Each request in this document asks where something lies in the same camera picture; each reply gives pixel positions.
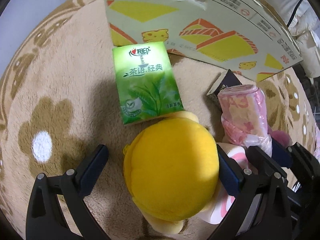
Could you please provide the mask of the pink swirl roll plush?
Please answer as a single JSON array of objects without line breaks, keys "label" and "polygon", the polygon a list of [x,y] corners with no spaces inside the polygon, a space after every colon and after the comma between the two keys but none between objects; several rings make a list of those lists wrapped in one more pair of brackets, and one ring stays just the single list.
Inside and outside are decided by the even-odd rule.
[{"label": "pink swirl roll plush", "polygon": [[[241,146],[219,142],[217,146],[225,152],[227,157],[236,161],[241,170],[250,169],[252,165],[249,164],[245,155],[245,149]],[[198,217],[209,224],[220,224],[235,198],[240,193],[241,181],[226,164],[225,161],[220,161],[220,174],[215,188],[214,195],[209,204],[198,213]]]}]

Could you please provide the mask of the pink plush bear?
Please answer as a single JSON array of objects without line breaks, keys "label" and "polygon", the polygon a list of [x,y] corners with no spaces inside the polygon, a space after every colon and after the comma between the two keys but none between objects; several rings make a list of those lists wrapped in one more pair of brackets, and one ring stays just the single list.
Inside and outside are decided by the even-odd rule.
[{"label": "pink plush bear", "polygon": [[268,134],[271,136],[272,139],[279,142],[285,148],[292,145],[291,137],[284,131],[274,131],[271,127],[268,127]]}]

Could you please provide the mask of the pink cloth roll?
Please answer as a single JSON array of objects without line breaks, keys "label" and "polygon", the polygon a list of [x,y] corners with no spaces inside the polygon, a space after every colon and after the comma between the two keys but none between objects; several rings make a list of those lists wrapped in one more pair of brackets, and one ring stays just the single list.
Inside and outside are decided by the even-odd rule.
[{"label": "pink cloth roll", "polygon": [[262,90],[256,85],[238,85],[220,91],[217,97],[227,140],[244,148],[258,146],[271,156],[272,139]]}]

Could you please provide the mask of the yellow plush toy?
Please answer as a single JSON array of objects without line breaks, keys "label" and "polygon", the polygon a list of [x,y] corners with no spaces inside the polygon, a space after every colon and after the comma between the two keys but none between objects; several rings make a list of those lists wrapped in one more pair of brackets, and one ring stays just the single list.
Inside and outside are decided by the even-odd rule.
[{"label": "yellow plush toy", "polygon": [[219,177],[217,145],[195,114],[167,115],[123,153],[127,189],[155,231],[178,234],[211,201]]}]

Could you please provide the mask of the dark small book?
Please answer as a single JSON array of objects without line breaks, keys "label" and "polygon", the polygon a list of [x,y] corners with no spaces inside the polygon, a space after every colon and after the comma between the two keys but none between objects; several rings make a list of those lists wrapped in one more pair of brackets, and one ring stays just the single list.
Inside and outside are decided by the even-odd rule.
[{"label": "dark small book", "polygon": [[229,69],[220,74],[220,76],[214,81],[211,88],[208,90],[206,96],[212,100],[214,105],[220,110],[221,105],[217,95],[220,91],[233,86],[241,85],[240,80],[236,77],[236,75]]}]

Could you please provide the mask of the green tissue pack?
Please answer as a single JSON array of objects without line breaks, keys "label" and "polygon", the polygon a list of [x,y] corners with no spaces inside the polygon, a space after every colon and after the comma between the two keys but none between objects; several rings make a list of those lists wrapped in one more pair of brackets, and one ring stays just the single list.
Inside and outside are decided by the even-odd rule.
[{"label": "green tissue pack", "polygon": [[123,124],[184,110],[163,42],[114,47],[112,53]]}]

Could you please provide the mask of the beige floral carpet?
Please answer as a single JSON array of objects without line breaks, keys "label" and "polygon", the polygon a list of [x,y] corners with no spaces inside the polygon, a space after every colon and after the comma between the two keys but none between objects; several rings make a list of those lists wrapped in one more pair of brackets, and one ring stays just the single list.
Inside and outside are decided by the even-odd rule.
[{"label": "beige floral carpet", "polygon": [[[99,144],[109,160],[85,203],[112,239],[207,239],[214,231],[197,217],[177,235],[152,229],[131,201],[123,178],[123,148],[156,122],[123,125],[104,0],[68,0],[25,39],[1,78],[1,211],[25,239],[28,202],[36,176],[76,168]],[[205,94],[223,71],[169,55],[186,110],[221,141],[220,113]],[[311,153],[316,122],[294,70],[258,83],[267,96],[268,124],[289,133]],[[42,163],[33,153],[49,143]]]}]

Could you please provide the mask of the cardboard box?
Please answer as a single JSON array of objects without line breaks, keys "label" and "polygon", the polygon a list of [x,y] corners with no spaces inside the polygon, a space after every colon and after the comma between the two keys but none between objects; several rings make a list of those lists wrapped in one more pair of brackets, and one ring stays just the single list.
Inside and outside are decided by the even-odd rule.
[{"label": "cardboard box", "polygon": [[105,0],[116,46],[161,41],[168,52],[261,81],[302,61],[266,0]]}]

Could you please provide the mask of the cream padded chair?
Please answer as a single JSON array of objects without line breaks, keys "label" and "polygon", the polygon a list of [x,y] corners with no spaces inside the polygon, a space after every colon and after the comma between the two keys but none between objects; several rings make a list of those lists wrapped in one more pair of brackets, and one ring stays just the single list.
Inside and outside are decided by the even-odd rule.
[{"label": "cream padded chair", "polygon": [[319,18],[308,0],[267,0],[287,25],[302,53],[309,78],[319,77]]}]

